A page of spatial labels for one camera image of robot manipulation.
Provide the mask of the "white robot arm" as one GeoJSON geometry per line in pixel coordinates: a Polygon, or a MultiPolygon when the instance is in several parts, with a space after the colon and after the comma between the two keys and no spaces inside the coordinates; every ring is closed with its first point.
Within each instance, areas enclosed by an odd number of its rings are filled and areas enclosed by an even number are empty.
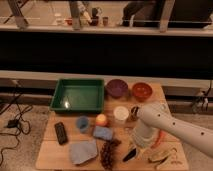
{"type": "Polygon", "coordinates": [[[140,106],[137,117],[132,139],[138,146],[148,147],[154,139],[155,129],[158,128],[213,158],[213,130],[176,119],[160,102],[140,106]]]}

